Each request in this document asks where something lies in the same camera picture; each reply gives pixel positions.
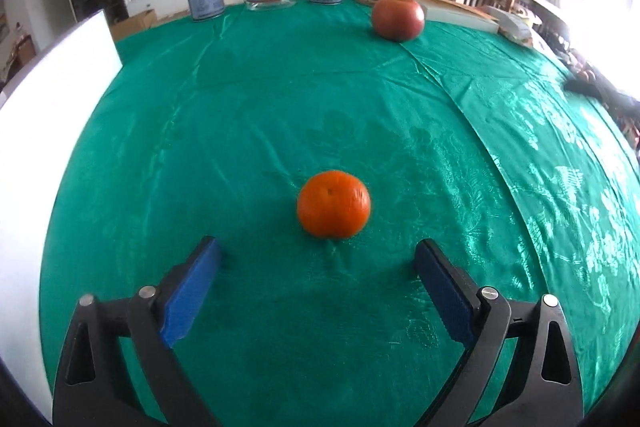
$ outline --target table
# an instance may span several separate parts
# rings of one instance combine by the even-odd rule
[[[49,224],[51,381],[79,296],[132,295],[209,233],[222,273],[175,350],[224,425],[412,425],[462,352],[411,267],[433,237],[508,298],[558,296],[594,402],[640,315],[638,164],[622,135],[562,91],[557,61],[444,23],[384,41],[369,13],[353,0],[237,6],[119,43],[124,67]],[[369,224],[347,241],[296,222],[300,187],[332,168],[372,197]]]

